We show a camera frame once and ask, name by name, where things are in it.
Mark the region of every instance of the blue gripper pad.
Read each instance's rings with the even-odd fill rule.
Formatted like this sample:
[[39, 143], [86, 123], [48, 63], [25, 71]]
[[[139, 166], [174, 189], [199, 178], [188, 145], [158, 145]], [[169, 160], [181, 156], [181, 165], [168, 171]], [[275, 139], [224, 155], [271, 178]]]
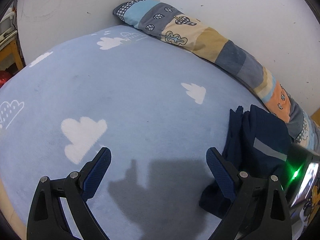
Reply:
[[217, 149], [210, 148], [207, 150], [207, 154], [206, 154], [207, 165], [209, 166], [210, 171], [212, 172], [214, 178], [216, 179], [224, 197], [230, 199], [230, 201], [233, 203], [234, 200], [236, 199], [234, 181], [232, 180], [228, 171], [225, 169], [225, 167], [219, 160], [220, 157], [216, 155], [214, 150], [217, 152], [217, 154], [221, 158], [223, 158], [220, 155], [220, 153], [217, 151]]
[[108, 148], [102, 148], [98, 155], [99, 154], [101, 154], [100, 158], [98, 160], [93, 159], [96, 163], [83, 181], [83, 192], [81, 196], [84, 201], [93, 198], [111, 163], [111, 152]]

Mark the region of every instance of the checkered fabric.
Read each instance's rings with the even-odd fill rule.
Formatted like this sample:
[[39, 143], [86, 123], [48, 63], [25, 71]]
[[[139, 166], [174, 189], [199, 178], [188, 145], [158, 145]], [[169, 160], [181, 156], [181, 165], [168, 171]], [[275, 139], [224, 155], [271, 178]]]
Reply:
[[140, 2], [140, 1], [144, 1], [144, 0], [132, 0], [130, 2], [127, 2], [126, 4], [124, 4], [123, 6], [121, 6], [121, 8], [117, 11], [116, 15], [124, 21], [123, 19], [123, 15], [126, 12], [126, 10], [128, 10], [133, 4]]
[[296, 142], [300, 143], [307, 132], [307, 120], [303, 118], [303, 128], [301, 133], [298, 135], [298, 137], [295, 139]]

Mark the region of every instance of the patterned pillowcase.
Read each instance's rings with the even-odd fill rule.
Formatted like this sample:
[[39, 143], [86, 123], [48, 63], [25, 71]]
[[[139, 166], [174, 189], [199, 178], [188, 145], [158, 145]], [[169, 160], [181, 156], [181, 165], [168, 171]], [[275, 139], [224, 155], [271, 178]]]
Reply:
[[283, 120], [298, 144], [320, 155], [320, 129], [290, 97], [275, 76], [252, 55], [198, 19], [154, 0], [132, 0], [113, 14], [163, 42], [182, 46], [234, 76]]

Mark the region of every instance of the white cloud print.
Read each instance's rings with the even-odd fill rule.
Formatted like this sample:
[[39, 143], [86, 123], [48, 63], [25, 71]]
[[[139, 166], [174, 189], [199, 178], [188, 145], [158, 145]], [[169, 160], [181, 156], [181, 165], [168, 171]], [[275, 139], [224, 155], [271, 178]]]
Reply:
[[181, 85], [188, 90], [186, 91], [187, 95], [193, 98], [197, 104], [201, 105], [203, 103], [206, 92], [204, 87], [199, 87], [198, 85], [193, 83], [191, 83], [191, 85], [181, 83]]
[[103, 119], [98, 122], [89, 117], [81, 117], [80, 122], [71, 118], [63, 120], [61, 130], [72, 143], [64, 149], [66, 157], [74, 164], [79, 164], [107, 128]]
[[34, 65], [38, 64], [41, 60], [45, 59], [46, 57], [48, 57], [52, 53], [53, 53], [53, 51], [46, 52], [46, 53], [42, 54], [41, 56], [37, 57], [34, 61], [31, 62], [29, 67], [33, 67]]
[[129, 39], [123, 39], [123, 38], [107, 38], [103, 37], [100, 38], [101, 41], [98, 41], [97, 44], [100, 45], [100, 49], [106, 50], [106, 49], [111, 49], [116, 46], [119, 46], [123, 44], [123, 42], [130, 41]]

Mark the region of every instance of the wooden furniture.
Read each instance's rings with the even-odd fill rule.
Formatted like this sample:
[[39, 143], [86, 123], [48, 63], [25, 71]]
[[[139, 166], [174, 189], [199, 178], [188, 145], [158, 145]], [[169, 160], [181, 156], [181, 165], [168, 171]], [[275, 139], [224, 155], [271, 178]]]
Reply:
[[317, 125], [320, 126], [320, 108], [311, 116], [311, 118], [316, 122]]
[[18, 71], [20, 71], [23, 69], [23, 63], [17, 46], [17, 33], [17, 31], [11, 32], [3, 41], [0, 42], [0, 62], [12, 54]]

